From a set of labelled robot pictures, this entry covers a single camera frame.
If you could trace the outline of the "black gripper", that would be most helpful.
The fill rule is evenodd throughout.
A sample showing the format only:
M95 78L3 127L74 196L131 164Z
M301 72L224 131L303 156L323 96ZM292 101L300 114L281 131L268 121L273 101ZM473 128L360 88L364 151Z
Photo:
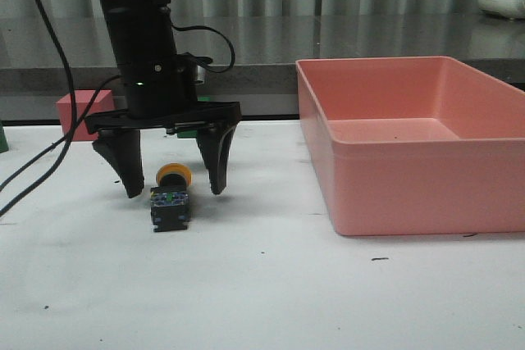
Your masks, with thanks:
M156 128L168 134L196 133L212 193L219 195L226 188L231 142L241 110L238 102L198 100L196 84L203 81L199 73L214 72L211 63L210 57L177 55L176 68L166 78L124 85L126 108L86 116L87 130L98 132L94 151L116 172L128 198L144 189L138 130Z

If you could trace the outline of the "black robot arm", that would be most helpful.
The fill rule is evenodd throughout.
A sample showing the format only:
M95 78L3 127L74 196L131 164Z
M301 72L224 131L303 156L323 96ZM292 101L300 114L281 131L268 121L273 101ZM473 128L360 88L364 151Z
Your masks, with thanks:
M86 117L88 131L97 136L94 151L110 164L133 198L144 188L141 130L163 128L169 134L193 130L211 190L221 193L231 140L241 120L240 104L198 100L197 69L210 59L176 51L171 0L99 1L127 107Z

